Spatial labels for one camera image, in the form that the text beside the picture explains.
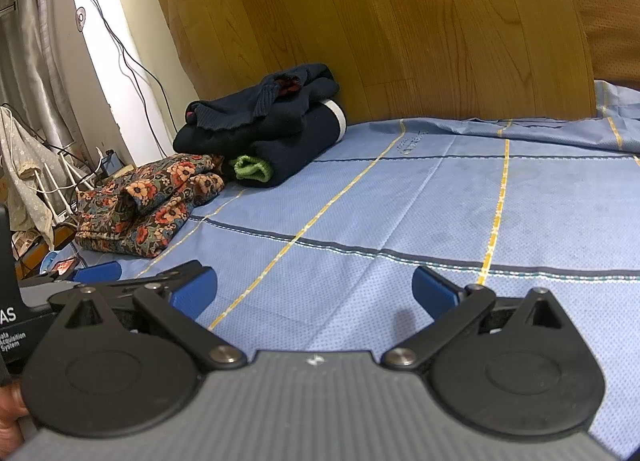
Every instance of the dark stripe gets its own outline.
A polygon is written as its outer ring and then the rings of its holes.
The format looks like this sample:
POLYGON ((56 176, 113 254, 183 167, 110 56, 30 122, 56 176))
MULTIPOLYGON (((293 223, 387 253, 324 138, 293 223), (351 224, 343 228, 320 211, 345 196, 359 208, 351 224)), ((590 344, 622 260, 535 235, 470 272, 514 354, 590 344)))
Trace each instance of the dark stripe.
MULTIPOLYGON (((209 225, 229 230, 233 232, 241 232, 253 235, 255 237, 266 237, 276 241, 289 242, 295 238, 295 235, 280 234, 278 232, 269 232, 264 230, 256 230, 242 226, 230 225, 213 221, 212 219, 202 216, 191 215, 190 219, 194 221, 205 221, 209 225)), ((300 237, 298 242, 303 245, 313 246, 315 248, 324 248, 327 250, 334 249, 343 251, 344 253, 360 253, 362 255, 386 255, 388 257, 398 259, 400 261, 408 261, 412 263, 436 263, 443 266, 452 267, 472 267, 476 269, 482 268, 479 261, 459 261, 454 259, 443 259, 441 257, 430 257, 428 255, 415 255, 412 253, 404 253, 402 251, 392 250, 391 248, 366 248, 360 246, 343 245, 334 241, 318 241, 316 239, 308 239, 300 237)), ((640 270, 631 269, 603 269, 603 270, 584 270, 584 269, 561 269, 548 266, 505 266, 502 264, 492 264, 490 271, 506 271, 509 273, 548 273, 550 275, 567 276, 567 277, 638 277, 640 270)))
MULTIPOLYGON (((380 161, 387 160, 442 160, 444 158, 471 158, 471 159, 490 159, 490 158, 504 158, 503 154, 447 154, 446 156, 434 154, 432 156, 383 156, 380 161)), ((522 158, 530 160, 632 160, 633 156, 629 154, 621 154, 619 156, 528 156, 525 154, 510 154, 509 158, 522 158)), ((328 163, 328 162, 371 162, 375 160, 372 158, 342 158, 337 160, 314 160, 316 164, 328 163)))

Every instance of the white stripe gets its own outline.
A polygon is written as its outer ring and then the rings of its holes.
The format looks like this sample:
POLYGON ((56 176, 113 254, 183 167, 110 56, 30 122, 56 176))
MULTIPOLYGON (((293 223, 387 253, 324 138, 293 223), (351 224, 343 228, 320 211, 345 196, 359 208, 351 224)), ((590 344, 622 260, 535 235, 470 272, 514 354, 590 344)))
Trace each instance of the white stripe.
POLYGON ((331 111, 334 112, 335 117, 338 118, 338 123, 340 124, 340 136, 338 136, 338 139, 335 140, 335 143, 338 143, 344 136, 344 131, 347 130, 347 118, 344 117, 342 109, 340 109, 338 104, 333 100, 322 100, 320 103, 326 105, 329 109, 331 109, 331 111))

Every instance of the blue gripper pad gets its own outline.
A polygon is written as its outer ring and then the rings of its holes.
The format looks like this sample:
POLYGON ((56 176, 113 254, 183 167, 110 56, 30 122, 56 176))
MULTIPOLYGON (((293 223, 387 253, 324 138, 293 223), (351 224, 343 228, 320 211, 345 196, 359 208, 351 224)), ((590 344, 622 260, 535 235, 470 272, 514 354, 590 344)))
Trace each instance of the blue gripper pad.
POLYGON ((425 266, 415 269, 411 284, 415 301, 434 320, 456 307, 464 297, 462 288, 425 266))
POLYGON ((169 294, 167 302, 192 320, 196 320, 218 292, 218 276, 213 269, 207 268, 183 287, 169 294))
POLYGON ((116 261, 111 261, 110 263, 76 269, 70 280, 73 282, 81 282, 82 284, 113 282, 119 281, 121 275, 122 267, 120 264, 116 261))

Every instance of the silver bolt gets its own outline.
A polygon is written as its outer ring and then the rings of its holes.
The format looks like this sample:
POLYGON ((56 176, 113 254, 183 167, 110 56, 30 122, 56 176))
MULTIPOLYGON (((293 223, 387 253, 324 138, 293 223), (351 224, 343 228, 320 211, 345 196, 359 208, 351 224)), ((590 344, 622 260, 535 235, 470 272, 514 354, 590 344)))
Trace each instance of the silver bolt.
POLYGON ((233 346, 218 346, 209 352, 209 357, 219 364, 233 364, 242 358, 242 353, 233 346))
POLYGON ((306 363, 313 367, 318 367, 318 365, 324 364, 324 358, 320 355, 309 356, 309 358, 306 359, 306 363))
POLYGON ((416 354, 404 347, 396 347, 385 354, 385 362, 391 365, 411 365, 418 359, 416 354))

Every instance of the bed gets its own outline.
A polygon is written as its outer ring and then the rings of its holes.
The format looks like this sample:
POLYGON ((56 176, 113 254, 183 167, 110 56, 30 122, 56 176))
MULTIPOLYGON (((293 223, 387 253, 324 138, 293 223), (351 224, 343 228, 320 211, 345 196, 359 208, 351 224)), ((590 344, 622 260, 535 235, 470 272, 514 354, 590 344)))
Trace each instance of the bed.
POLYGON ((640 93, 597 82, 596 98, 598 116, 575 122, 352 126, 282 186, 228 185, 153 260, 77 253, 118 260, 123 278, 212 266, 218 296, 198 322, 249 356, 379 357, 431 321, 412 298, 419 264, 501 296, 544 285, 606 377, 591 432, 626 458, 640 444, 640 93))

